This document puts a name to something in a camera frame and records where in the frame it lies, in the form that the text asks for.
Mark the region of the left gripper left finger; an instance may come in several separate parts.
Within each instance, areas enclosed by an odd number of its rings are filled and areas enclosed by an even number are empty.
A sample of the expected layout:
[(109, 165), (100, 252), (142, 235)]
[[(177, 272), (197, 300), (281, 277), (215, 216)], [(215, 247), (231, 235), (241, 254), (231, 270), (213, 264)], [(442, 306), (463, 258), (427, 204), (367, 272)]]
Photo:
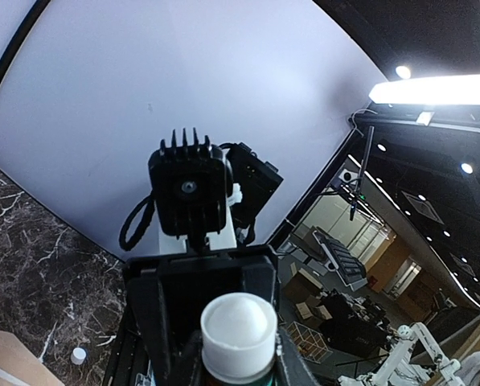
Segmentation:
[(202, 333), (194, 331), (170, 372), (172, 386), (203, 385)]

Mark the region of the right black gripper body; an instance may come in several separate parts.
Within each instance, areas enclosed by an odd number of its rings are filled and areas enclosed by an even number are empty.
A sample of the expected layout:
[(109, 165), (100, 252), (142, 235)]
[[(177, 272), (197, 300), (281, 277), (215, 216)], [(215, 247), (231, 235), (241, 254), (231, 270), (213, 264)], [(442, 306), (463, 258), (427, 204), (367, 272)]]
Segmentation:
[(127, 330), (165, 361), (174, 360), (200, 330), (201, 314), (216, 298), (249, 293), (271, 305), (278, 301), (277, 258), (270, 247), (135, 257), (126, 263), (123, 278)]

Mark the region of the white glue bottle cap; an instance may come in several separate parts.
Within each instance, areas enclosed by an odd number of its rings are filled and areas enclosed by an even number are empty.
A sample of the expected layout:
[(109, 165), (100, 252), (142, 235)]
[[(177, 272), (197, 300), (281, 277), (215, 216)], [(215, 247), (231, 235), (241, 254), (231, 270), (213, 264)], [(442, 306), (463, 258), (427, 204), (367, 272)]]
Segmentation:
[(74, 365), (80, 366), (85, 362), (86, 359), (87, 359), (87, 352), (84, 348), (75, 347), (72, 350), (70, 360)]

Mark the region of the brown kraft envelope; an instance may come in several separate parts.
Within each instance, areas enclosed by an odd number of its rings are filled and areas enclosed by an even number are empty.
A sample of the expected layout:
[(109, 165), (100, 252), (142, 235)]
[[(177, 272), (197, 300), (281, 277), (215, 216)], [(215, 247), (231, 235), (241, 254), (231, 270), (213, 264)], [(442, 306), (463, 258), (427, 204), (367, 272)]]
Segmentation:
[(0, 331), (0, 385), (64, 385), (12, 333)]

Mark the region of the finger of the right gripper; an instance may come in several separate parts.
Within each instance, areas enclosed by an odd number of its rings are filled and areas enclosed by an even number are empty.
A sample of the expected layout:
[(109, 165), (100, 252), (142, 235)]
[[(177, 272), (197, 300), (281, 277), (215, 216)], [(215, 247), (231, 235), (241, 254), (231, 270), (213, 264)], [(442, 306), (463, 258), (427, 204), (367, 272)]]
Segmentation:
[(280, 280), (272, 265), (248, 265), (242, 268), (242, 290), (269, 302), (276, 312), (280, 308)]
[(128, 303), (152, 363), (155, 383), (168, 385), (171, 354), (162, 284), (157, 278), (136, 277), (126, 288)]

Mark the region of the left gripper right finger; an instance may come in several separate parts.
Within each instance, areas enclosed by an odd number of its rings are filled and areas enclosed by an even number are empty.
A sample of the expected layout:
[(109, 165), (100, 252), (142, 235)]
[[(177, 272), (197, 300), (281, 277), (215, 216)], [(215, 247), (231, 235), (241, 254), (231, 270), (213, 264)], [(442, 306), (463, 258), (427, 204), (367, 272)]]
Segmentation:
[(319, 386), (288, 333), (277, 328), (275, 346), (275, 385)]

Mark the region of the small white-capped glue bottle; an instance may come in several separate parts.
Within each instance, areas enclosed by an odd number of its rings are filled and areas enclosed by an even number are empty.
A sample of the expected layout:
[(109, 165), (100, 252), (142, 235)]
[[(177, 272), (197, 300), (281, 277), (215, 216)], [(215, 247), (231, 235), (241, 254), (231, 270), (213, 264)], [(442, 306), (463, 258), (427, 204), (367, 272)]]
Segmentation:
[(205, 385), (274, 385), (277, 314), (249, 293), (212, 300), (200, 317)]

